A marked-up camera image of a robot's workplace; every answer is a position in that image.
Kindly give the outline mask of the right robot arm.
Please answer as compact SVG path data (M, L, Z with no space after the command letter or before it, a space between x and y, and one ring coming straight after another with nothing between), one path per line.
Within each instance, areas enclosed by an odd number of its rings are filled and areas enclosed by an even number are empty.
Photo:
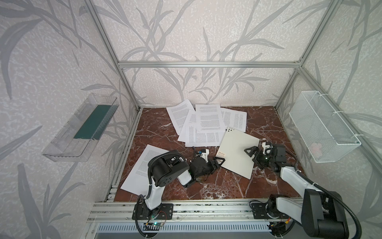
M347 239L349 229L345 207L336 192L319 189L318 185L306 178L298 170L297 163L287 162L289 152L281 144L263 143L244 152L261 169L271 169L288 183L301 197L298 203L288 196L272 194L267 202L252 200L249 206L254 219L279 219L280 224L270 224L269 229L276 237L282 237L290 228L283 220L287 216L294 223L302 225L305 233L312 238Z

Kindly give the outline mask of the printed paper sheet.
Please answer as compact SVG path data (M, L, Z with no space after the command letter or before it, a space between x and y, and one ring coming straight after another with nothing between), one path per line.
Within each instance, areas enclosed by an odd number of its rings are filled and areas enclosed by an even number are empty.
M146 146L127 178L122 183L121 189L135 195L146 195L149 190L148 163L152 158L166 152L168 152L168 150L152 145Z

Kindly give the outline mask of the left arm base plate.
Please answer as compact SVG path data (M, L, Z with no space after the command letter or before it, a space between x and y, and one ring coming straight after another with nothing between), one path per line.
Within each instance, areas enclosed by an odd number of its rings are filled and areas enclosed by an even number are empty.
M133 220L171 220L174 212L174 204L162 203L155 209L148 209L145 203L136 204L133 210Z

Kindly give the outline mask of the folder white cover black inside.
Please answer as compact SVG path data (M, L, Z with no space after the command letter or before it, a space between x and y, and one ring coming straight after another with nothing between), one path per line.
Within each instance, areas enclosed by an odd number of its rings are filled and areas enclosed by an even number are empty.
M251 179L254 162L252 157L244 151L247 148L258 146L260 140L242 131L228 127L216 157L224 158L223 168L234 172L244 178Z

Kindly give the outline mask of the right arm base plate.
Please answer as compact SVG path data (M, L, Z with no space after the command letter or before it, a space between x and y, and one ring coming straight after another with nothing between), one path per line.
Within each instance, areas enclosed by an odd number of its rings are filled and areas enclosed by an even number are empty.
M277 210L275 203L252 200L249 202L254 219L286 221L289 216Z

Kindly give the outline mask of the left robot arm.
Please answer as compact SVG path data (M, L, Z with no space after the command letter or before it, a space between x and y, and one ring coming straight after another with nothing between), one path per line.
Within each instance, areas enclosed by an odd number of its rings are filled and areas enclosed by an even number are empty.
M187 159L177 150L155 156L148 163L149 190L144 196L144 205L148 210L156 210L162 204L165 187L178 179L188 188L202 179L214 174L225 163L225 159L214 157L208 159L209 150L195 151L193 159Z

